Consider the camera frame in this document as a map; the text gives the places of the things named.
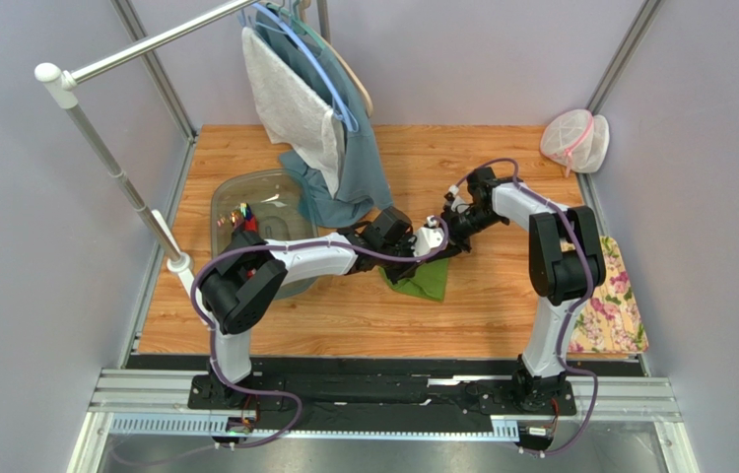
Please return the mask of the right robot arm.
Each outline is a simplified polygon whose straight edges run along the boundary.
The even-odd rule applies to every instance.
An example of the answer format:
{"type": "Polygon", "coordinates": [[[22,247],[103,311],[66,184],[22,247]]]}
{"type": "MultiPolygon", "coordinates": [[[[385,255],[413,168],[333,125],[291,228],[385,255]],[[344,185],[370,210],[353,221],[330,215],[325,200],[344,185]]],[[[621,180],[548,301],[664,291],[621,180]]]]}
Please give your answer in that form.
{"type": "Polygon", "coordinates": [[[606,277],[595,213],[556,203],[516,176],[496,177],[487,166],[452,185],[444,199],[451,255],[469,250],[473,235],[497,223],[528,233],[528,274],[538,303],[507,398],[518,410],[540,411],[567,392],[571,331],[606,277]]]}

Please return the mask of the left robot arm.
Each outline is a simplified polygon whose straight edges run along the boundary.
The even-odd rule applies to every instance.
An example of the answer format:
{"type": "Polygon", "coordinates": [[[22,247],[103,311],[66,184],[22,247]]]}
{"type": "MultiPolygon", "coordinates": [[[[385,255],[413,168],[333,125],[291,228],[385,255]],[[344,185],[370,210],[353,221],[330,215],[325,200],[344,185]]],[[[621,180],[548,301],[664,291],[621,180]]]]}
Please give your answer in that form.
{"type": "Polygon", "coordinates": [[[228,406],[263,395],[250,387],[250,331],[280,289],[321,276],[345,276],[375,267],[410,267],[427,262],[448,243],[449,228],[431,216],[414,233],[395,209],[361,228],[299,240],[264,239],[242,231],[199,272],[178,278],[209,332],[208,373],[193,381],[193,393],[228,406]]]}

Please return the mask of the green paper napkin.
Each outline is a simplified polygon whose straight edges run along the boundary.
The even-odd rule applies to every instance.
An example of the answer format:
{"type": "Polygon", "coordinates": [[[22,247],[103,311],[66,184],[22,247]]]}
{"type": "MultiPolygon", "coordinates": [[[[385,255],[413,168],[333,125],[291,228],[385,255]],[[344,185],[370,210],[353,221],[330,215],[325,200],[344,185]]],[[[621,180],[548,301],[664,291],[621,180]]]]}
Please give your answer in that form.
{"type": "Polygon", "coordinates": [[[398,294],[442,303],[446,295],[449,259],[442,259],[420,266],[409,278],[393,283],[384,268],[379,269],[388,288],[398,294]]]}

